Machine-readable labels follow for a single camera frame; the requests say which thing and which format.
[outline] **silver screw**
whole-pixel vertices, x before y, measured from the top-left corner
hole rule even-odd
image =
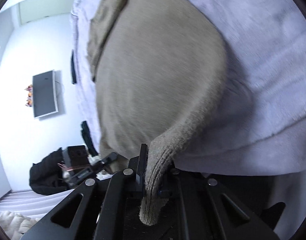
[[[132,169],[125,169],[123,170],[124,175],[132,175],[133,174],[133,170]]]
[[[85,185],[86,186],[93,186],[95,184],[95,180],[94,179],[87,179],[85,181]]]
[[[208,179],[207,184],[210,186],[216,186],[217,180],[216,179]]]
[[[171,169],[171,173],[172,173],[173,175],[178,175],[178,174],[180,174],[180,170],[177,169],[177,168],[173,168],[173,169]]]

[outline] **white blanket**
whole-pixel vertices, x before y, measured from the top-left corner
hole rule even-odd
[[[11,240],[20,240],[40,219],[31,219],[19,213],[4,211],[0,214],[0,227]]]
[[[228,81],[211,126],[175,164],[277,175],[306,169],[306,20],[292,0],[189,0],[227,42]]]
[[[86,57],[90,21],[94,17],[100,1],[74,0],[71,14],[77,101],[97,152],[99,152],[101,130],[96,110],[95,84],[91,80],[90,67]]]

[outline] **tv screen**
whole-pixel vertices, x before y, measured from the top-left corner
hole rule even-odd
[[[34,118],[58,112],[55,92],[55,71],[33,76]]]

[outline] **black metal bracket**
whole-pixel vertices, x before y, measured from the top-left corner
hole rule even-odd
[[[144,196],[146,163],[147,145],[143,144],[140,156],[131,159],[127,169],[111,179],[85,180],[22,239],[122,240],[127,199]],[[263,220],[213,178],[171,168],[163,177],[158,196],[177,204],[179,231],[176,236],[173,231],[165,233],[168,239],[279,239]]]

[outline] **black towel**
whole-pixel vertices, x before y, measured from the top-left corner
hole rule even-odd
[[[88,128],[88,125],[87,125],[87,122],[86,121],[83,121],[82,124],[81,124],[81,127],[82,127],[82,130],[81,130],[81,133],[82,133],[82,137],[83,137],[83,140],[88,148],[88,152],[93,156],[97,156],[98,155],[98,152],[95,150],[94,148],[94,145],[93,145],[93,142],[92,142],[92,139],[91,139],[91,135],[90,135],[90,132],[89,132],[89,128]]]

